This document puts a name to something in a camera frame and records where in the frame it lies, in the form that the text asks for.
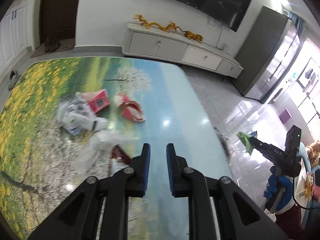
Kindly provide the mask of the right blue gloved hand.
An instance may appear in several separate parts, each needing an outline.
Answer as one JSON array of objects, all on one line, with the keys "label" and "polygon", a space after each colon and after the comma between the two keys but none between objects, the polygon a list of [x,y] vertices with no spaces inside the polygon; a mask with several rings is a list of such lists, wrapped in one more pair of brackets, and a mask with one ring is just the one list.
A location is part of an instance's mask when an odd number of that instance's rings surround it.
[{"label": "right blue gloved hand", "polygon": [[276,167],[272,166],[270,168],[272,175],[268,178],[268,183],[266,185],[266,190],[264,191],[264,197],[269,200],[277,191],[277,185],[284,187],[284,194],[276,207],[274,212],[276,215],[281,215],[285,213],[293,206],[295,206],[295,201],[293,200],[293,179],[288,176],[275,176]]}]

